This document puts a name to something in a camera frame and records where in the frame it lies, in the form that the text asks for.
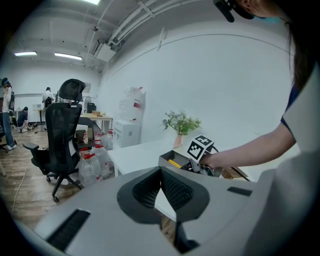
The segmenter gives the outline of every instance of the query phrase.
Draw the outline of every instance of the fluorescent light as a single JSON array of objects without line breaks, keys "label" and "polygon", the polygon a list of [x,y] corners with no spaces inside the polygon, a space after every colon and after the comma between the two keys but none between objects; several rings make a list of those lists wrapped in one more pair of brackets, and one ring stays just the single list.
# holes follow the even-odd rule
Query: fluorescent light
[{"label": "fluorescent light", "polygon": [[28,56],[28,55],[37,55],[35,51],[27,51],[27,52],[17,52],[14,54],[15,56]]},{"label": "fluorescent light", "polygon": [[75,59],[78,61],[82,60],[82,57],[78,57],[78,56],[73,56],[73,55],[68,55],[68,54],[63,54],[63,53],[54,53],[55,56],[59,56],[59,57],[65,57],[65,58],[70,58],[70,59]]},{"label": "fluorescent light", "polygon": [[94,5],[97,5],[100,2],[100,0],[82,0],[82,1],[89,2],[89,3],[94,4]]}]

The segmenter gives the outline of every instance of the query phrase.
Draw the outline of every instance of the ceiling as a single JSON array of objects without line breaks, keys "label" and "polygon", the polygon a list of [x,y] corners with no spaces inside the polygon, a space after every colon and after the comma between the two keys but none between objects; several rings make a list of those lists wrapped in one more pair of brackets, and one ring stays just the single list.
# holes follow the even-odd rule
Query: ceiling
[{"label": "ceiling", "polygon": [[[8,44],[7,54],[19,62],[63,62],[101,71],[106,62],[93,55],[97,40],[102,38],[111,42],[119,26],[117,36],[127,38],[126,31],[150,19],[152,13],[142,9],[139,2],[149,5],[151,10],[165,11],[165,8],[179,6],[186,0],[100,0],[98,5],[82,0],[47,0],[20,26]],[[123,25],[126,18],[138,9],[140,12]],[[36,51],[37,55],[16,57],[13,54],[27,51]],[[55,52],[81,56],[82,60],[56,57]]]}]

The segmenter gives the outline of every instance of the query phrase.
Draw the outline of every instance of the green plant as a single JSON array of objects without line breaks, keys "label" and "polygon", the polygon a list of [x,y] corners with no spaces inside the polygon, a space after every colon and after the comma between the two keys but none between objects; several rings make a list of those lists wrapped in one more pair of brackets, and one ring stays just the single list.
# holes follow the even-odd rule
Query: green plant
[{"label": "green plant", "polygon": [[165,113],[168,119],[162,120],[162,125],[164,126],[164,131],[169,127],[172,127],[178,135],[188,135],[189,131],[193,131],[200,127],[201,121],[196,118],[192,119],[187,117],[183,110],[176,114],[173,111],[170,113]]}]

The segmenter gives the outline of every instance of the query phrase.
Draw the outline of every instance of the potted plant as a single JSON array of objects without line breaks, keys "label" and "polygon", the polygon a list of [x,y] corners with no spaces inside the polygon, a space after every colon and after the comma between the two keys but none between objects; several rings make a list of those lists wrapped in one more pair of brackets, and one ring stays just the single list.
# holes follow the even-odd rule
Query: potted plant
[{"label": "potted plant", "polygon": [[168,118],[162,120],[164,131],[169,127],[172,127],[177,133],[173,148],[181,146],[183,143],[183,135],[188,135],[189,131],[199,128],[201,124],[201,121],[198,118],[187,117],[183,110],[180,110],[178,114],[170,111],[170,113],[165,113],[165,115]]}]

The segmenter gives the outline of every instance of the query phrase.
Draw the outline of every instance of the white shirt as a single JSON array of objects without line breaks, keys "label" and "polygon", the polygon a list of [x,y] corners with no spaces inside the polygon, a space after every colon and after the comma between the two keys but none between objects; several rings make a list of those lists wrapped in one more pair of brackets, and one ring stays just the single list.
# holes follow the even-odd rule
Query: white shirt
[{"label": "white shirt", "polygon": [[9,105],[10,105],[10,100],[11,100],[11,93],[12,93],[12,88],[8,87],[7,94],[3,94],[3,104],[2,104],[2,112],[3,113],[9,113]]},{"label": "white shirt", "polygon": [[50,97],[52,100],[54,100],[54,94],[51,91],[46,90],[44,92],[44,94],[42,95],[42,101],[45,102],[48,97]]}]

